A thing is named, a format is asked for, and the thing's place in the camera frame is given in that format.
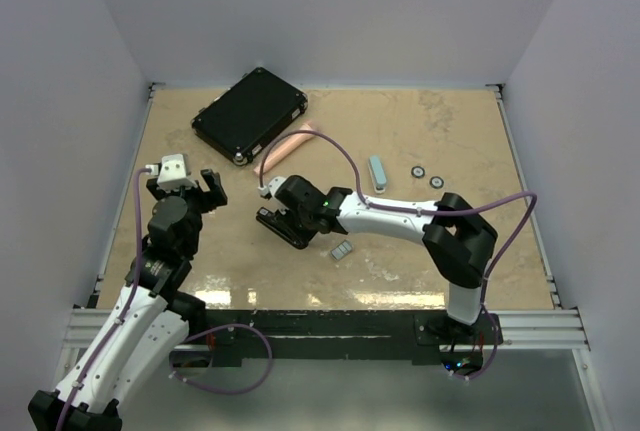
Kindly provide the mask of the black stapler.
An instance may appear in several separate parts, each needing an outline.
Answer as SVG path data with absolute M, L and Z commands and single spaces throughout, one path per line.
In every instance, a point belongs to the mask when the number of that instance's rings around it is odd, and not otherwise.
M 291 211 L 271 211 L 261 207 L 256 220 L 296 249 L 305 249 L 316 232 L 304 228 Z

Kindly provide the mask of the staple tray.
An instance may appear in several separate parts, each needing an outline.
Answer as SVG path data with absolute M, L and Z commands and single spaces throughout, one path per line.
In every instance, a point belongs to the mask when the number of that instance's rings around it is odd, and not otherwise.
M 331 250 L 330 255 L 334 260 L 340 261 L 348 256 L 352 251 L 353 245 L 348 240 L 344 240 Z

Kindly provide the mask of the blue white stapler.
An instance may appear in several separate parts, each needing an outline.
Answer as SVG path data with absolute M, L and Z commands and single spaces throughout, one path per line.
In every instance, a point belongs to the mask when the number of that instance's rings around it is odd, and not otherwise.
M 384 193 L 388 185 L 388 179 L 381 159 L 378 155 L 372 155 L 368 158 L 367 163 L 374 191 L 377 194 Z

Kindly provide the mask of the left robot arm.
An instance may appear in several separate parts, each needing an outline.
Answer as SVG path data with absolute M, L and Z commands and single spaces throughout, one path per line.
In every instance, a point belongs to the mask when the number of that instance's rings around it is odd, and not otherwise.
M 28 412 L 39 430 L 119 430 L 127 401 L 182 340 L 207 331 L 204 304 L 179 288 L 192 269 L 203 217 L 227 204 L 218 173 L 198 180 L 186 170 L 150 165 L 156 203 L 136 227 L 136 255 L 119 297 L 80 361 Z

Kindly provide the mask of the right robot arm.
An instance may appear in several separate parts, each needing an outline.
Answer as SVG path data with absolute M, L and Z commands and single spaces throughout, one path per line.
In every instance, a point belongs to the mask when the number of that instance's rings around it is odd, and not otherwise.
M 422 245 L 449 283 L 445 330 L 459 344 L 481 331 L 479 315 L 484 273 L 497 231 L 455 193 L 438 201 L 410 203 L 359 196 L 349 188 L 323 193 L 310 181 L 292 175 L 268 184 L 278 203 L 274 229 L 302 249 L 317 234 L 375 234 Z

